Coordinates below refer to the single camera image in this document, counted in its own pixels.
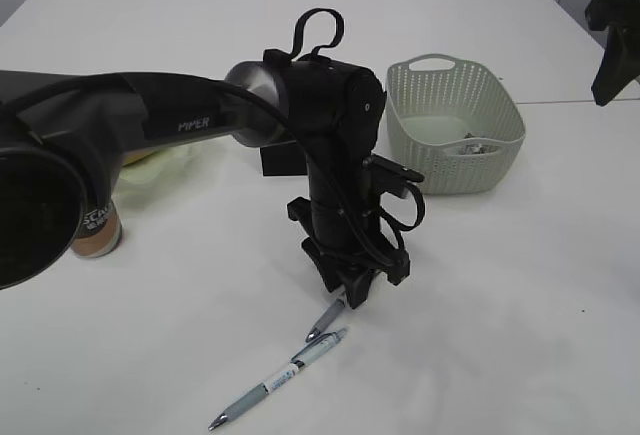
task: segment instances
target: perforated basket wall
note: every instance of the perforated basket wall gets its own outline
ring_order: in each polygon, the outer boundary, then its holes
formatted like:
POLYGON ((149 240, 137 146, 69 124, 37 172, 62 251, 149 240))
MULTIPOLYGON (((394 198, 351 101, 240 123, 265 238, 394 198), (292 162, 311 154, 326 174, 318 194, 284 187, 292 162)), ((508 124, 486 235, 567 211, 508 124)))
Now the perforated basket wall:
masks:
POLYGON ((387 126, 393 158, 425 176, 431 195, 494 188, 515 160, 525 137, 522 117, 500 81, 484 65, 433 54, 392 65, 387 71, 387 126), (416 71, 415 62, 441 59, 445 70, 416 71), (474 138, 433 144, 416 139, 408 117, 455 116, 473 127, 474 138), (487 153, 468 153, 471 146, 487 153))

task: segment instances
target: basket handle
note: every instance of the basket handle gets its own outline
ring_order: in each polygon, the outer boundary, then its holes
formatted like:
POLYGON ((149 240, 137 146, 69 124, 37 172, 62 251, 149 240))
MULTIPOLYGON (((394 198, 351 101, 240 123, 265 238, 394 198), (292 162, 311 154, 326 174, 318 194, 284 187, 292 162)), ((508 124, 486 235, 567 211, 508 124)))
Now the basket handle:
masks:
POLYGON ((407 60, 406 62, 402 62, 400 65, 403 65, 407 70, 411 72, 448 72, 449 70, 453 70, 454 68, 456 68, 456 65, 461 61, 462 60, 460 60, 459 58, 451 57, 449 55, 444 55, 441 53, 432 53, 429 55, 421 55, 419 57, 412 58, 410 60, 407 60), (418 62, 424 62, 427 60, 446 60, 448 62, 452 62, 453 66, 451 68, 434 68, 434 69, 427 68, 423 70, 416 70, 411 68, 411 65, 414 65, 415 63, 418 63, 418 62))

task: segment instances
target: pen clip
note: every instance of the pen clip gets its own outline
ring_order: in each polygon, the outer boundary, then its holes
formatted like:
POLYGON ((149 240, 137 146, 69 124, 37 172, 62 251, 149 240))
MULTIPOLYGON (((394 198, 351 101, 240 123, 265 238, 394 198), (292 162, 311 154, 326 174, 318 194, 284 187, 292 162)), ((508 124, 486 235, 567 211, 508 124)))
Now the pen clip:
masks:
POLYGON ((331 336, 333 336, 333 333, 323 333, 322 335, 320 335, 313 342, 311 342, 308 345, 306 345, 302 350, 300 350, 293 357, 291 357, 291 363, 294 363, 298 358, 300 358, 301 355, 303 355, 305 352, 307 352, 307 350, 312 349, 313 347, 315 347, 316 345, 321 343, 323 340, 326 340, 327 338, 329 338, 331 336))

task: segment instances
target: blue pen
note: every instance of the blue pen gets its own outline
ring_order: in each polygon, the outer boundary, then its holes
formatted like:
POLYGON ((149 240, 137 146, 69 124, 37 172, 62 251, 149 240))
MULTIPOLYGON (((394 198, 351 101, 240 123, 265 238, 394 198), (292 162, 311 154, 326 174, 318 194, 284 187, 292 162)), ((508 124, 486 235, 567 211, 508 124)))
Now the blue pen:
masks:
POLYGON ((256 406, 259 402, 267 398, 271 393, 287 383, 298 372, 308 367, 317 359, 335 347, 347 334, 347 329, 342 328, 337 332, 325 333, 316 338, 312 343, 296 353, 289 363, 271 375, 262 383, 243 395, 238 401, 229 405, 224 412, 218 415, 211 425, 209 431, 212 432, 227 422, 232 422, 239 418, 244 412, 256 406))

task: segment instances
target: piper logo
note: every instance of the piper logo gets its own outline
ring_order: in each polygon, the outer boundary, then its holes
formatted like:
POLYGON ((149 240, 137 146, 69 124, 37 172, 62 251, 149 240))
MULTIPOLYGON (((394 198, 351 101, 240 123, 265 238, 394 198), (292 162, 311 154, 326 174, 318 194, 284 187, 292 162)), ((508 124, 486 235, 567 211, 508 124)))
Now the piper logo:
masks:
POLYGON ((203 128, 209 128, 209 117, 180 123, 178 125, 178 132, 192 132, 193 130, 202 130, 203 128))

